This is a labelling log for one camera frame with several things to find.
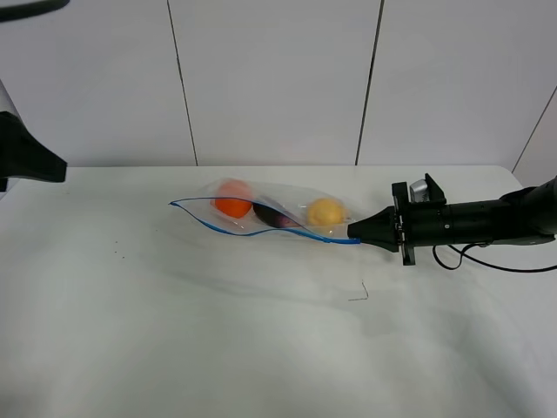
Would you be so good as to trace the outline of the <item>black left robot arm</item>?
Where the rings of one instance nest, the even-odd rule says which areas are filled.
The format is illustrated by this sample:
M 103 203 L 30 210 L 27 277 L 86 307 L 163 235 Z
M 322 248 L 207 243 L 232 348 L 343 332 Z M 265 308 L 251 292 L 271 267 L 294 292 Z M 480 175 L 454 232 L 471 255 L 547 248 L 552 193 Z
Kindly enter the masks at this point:
M 30 134 L 1 84 L 1 194 L 9 191 L 16 179 L 63 183 L 67 166 Z

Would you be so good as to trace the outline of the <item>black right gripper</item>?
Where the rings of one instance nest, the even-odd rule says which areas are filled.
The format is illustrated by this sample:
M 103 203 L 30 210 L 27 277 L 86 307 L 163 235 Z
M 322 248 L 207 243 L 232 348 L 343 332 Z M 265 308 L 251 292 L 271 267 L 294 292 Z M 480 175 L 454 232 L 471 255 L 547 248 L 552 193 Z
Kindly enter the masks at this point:
M 360 244 L 393 252 L 395 225 L 403 265 L 414 266 L 415 247 L 432 245 L 432 236 L 442 228 L 441 213 L 446 206 L 446 196 L 433 177 L 426 173 L 423 179 L 430 187 L 430 202 L 411 202 L 409 185 L 406 182 L 393 183 L 394 207 L 388 206 L 372 217 L 351 223 L 347 227 L 347 236 L 357 239 Z

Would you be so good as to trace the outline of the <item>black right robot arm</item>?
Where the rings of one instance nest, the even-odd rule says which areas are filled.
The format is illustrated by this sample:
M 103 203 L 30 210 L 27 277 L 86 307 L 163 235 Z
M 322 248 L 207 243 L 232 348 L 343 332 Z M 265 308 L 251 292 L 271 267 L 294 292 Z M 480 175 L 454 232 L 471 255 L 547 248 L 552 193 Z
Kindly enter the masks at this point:
M 402 253 L 415 264 L 414 249 L 455 248 L 462 259 L 474 247 L 534 246 L 556 238 L 556 180 L 507 193 L 499 199 L 449 204 L 434 179 L 392 184 L 393 205 L 347 227 L 351 239 Z

